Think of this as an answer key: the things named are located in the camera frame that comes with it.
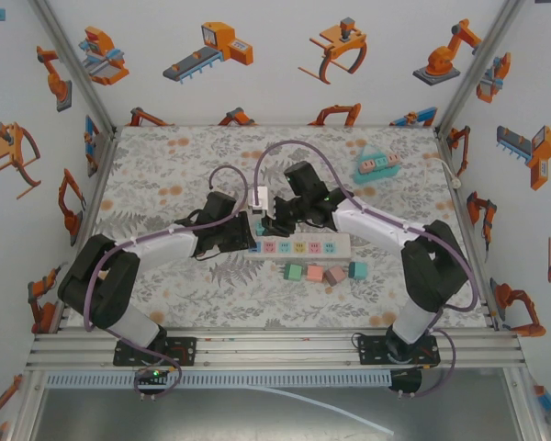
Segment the white pastel power strip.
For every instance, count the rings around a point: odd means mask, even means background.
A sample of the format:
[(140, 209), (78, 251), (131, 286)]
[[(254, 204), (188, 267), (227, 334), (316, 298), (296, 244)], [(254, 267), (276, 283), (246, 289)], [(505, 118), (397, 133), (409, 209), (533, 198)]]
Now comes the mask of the white pastel power strip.
[(300, 232), (289, 237), (262, 236), (246, 250), (248, 260), (348, 261), (352, 257), (347, 233)]

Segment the floral patterned table mat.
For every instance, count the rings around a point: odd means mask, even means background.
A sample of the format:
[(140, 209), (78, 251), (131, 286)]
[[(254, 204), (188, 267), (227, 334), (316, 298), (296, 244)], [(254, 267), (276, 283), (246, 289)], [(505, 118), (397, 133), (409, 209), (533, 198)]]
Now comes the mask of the floral patterned table mat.
[[(398, 173), (356, 184), (355, 166), (366, 144), (397, 153)], [(124, 129), (95, 232), (123, 240), (160, 230), (202, 207), (211, 188), (238, 196), (243, 180), (291, 198), (284, 172), (300, 161), (310, 162), (328, 187), (345, 186), (376, 208), (458, 228), (431, 130), (229, 126)], [(288, 281), (281, 261), (212, 254), (146, 272), (131, 302), (165, 327), (389, 326), (408, 299), (401, 262), (359, 238), (351, 244), (353, 260), (367, 264), (365, 280), (348, 278), (334, 287)]]

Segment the teal triangular holder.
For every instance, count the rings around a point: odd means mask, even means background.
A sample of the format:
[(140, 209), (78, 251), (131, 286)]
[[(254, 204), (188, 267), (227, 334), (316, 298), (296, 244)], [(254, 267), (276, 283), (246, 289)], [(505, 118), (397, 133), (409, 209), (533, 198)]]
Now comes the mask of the teal triangular holder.
[(398, 165), (396, 165), (394, 167), (390, 167), (389, 169), (381, 170), (379, 172), (374, 172), (374, 173), (371, 173), (371, 174), (368, 174), (368, 175), (360, 175), (359, 174), (358, 166), (359, 166), (359, 164), (361, 163), (362, 160), (369, 159), (369, 158), (377, 158), (377, 157), (381, 156), (382, 154), (389, 155), (389, 154), (397, 154), (397, 153), (383, 153), (377, 147), (375, 147), (372, 144), (366, 144), (365, 145), (365, 147), (361, 151), (360, 156), (357, 159), (356, 166), (355, 166), (355, 172), (354, 172), (353, 180), (356, 184), (363, 185), (363, 184), (373, 182), (373, 181), (377, 181), (377, 180), (380, 180), (380, 179), (391, 178), (391, 177), (395, 176), (398, 173), (398, 171), (400, 169), (401, 158), (400, 158), (400, 162), (399, 162)]

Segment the small pastel power strip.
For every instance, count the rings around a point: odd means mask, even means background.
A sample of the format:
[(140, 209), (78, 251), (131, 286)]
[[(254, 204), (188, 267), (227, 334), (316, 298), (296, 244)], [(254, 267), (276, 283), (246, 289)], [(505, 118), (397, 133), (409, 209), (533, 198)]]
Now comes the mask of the small pastel power strip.
[(400, 156), (397, 154), (389, 154), (377, 158), (364, 159), (358, 166), (358, 172), (360, 175), (368, 175), (381, 170), (389, 169), (398, 165), (400, 162)]

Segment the thin white tube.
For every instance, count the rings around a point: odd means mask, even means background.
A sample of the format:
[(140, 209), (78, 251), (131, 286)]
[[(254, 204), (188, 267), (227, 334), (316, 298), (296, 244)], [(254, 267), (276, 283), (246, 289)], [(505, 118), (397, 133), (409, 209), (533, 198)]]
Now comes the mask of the thin white tube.
[(303, 395), (296, 394), (294, 392), (289, 392), (289, 391), (285, 391), (285, 390), (271, 389), (271, 388), (265, 388), (265, 387), (255, 387), (255, 386), (246, 387), (246, 389), (247, 390), (258, 391), (258, 392), (262, 392), (262, 393), (268, 393), (268, 394), (272, 394), (272, 395), (277, 395), (277, 396), (281, 396), (281, 397), (286, 397), (286, 398), (289, 398), (291, 400), (302, 401), (304, 403), (307, 403), (307, 404), (325, 409), (327, 411), (340, 414), (340, 415), (342, 415), (346, 418), (349, 418), (349, 419), (351, 419), (355, 422), (358, 422), (358, 423), (366, 425), (366, 426), (368, 426), (368, 427), (370, 427), (374, 430), (377, 430), (378, 432), (381, 432), (385, 435), (388, 435), (388, 436), (393, 436), (394, 435), (393, 430), (391, 430), (391, 429), (389, 429), (389, 428), (387, 428), (387, 427), (385, 427), (381, 424), (377, 424), (375, 422), (367, 420), (366, 418), (358, 416), (354, 413), (350, 413), (350, 412), (346, 411), (345, 409), (339, 408), (339, 407), (331, 405), (329, 403), (325, 403), (325, 402), (322, 402), (322, 401), (317, 401), (317, 400), (311, 399), (309, 397), (305, 397)]

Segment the aluminium frame rail with slots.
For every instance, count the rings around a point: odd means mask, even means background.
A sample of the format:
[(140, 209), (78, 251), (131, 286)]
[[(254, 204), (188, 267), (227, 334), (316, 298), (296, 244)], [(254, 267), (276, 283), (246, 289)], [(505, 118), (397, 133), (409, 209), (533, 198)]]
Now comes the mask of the aluminium frame rail with slots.
[[(359, 357), (351, 343), (355, 329), (253, 329), (173, 328), (172, 337), (192, 336), (197, 340), (197, 370), (260, 369), (357, 369)], [(456, 356), (458, 368), (524, 368), (526, 361), (520, 339), (511, 332), (490, 328), (450, 328), (455, 344), (438, 335), (442, 368)], [(35, 338), (27, 370), (113, 369), (117, 339), (105, 332), (87, 333), (66, 328), (57, 334)]]

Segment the aluminium side rail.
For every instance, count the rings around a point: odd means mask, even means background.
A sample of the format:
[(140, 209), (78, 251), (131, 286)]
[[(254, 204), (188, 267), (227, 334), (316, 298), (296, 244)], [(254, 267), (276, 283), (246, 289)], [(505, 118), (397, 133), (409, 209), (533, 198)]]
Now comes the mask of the aluminium side rail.
[(114, 135), (109, 141), (105, 143), (105, 149), (101, 157), (102, 162), (100, 163), (97, 173), (96, 186), (92, 197), (90, 198), (90, 204), (88, 205), (87, 214), (84, 217), (82, 230), (79, 233), (76, 246), (74, 247), (74, 256), (72, 261), (74, 261), (75, 258), (79, 255), (83, 246), (91, 237), (91, 234), (94, 232), (97, 216), (100, 211), (100, 204), (103, 199), (112, 164), (114, 163), (117, 146), (117, 135)]
[[(461, 175), (467, 169), (469, 133), (470, 127), (466, 125), (462, 130), (450, 129), (445, 138), (437, 137), (441, 159), (445, 160), (446, 171), (452, 179), (457, 177), (461, 181)], [(497, 207), (490, 200), (480, 198), (475, 191), (468, 194), (463, 184), (459, 189), (454, 189), (452, 184), (451, 187), (455, 191), (455, 211), (478, 285), (478, 295), (486, 303), (489, 323), (496, 331), (501, 331), (500, 306), (495, 300), (485, 266), (491, 241), (491, 222)]]

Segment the aluminium frame post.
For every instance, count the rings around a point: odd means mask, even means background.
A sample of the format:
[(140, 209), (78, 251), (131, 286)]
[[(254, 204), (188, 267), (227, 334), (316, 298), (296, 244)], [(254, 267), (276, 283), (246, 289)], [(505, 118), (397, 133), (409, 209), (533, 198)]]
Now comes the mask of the aluminium frame post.
[(104, 103), (97, 95), (90, 77), (84, 70), (50, 2), (48, 0), (27, 0), (27, 2), (50, 38), (54, 49), (68, 69), (73, 83), (77, 86), (86, 104), (92, 111), (96, 123), (99, 124), (99, 128), (103, 129), (110, 139), (114, 138), (117, 131), (116, 124), (112, 121)]
[(436, 134), (438, 138), (445, 138), (450, 132), (456, 118), (488, 67), (488, 63), (495, 55), (495, 51), (526, 3), (527, 0), (505, 0), (502, 4), (489, 27), (485, 39), (480, 44), (477, 54), (474, 56), (473, 62), (467, 69), (462, 83), (456, 89), (444, 111), (443, 117), (437, 126)]

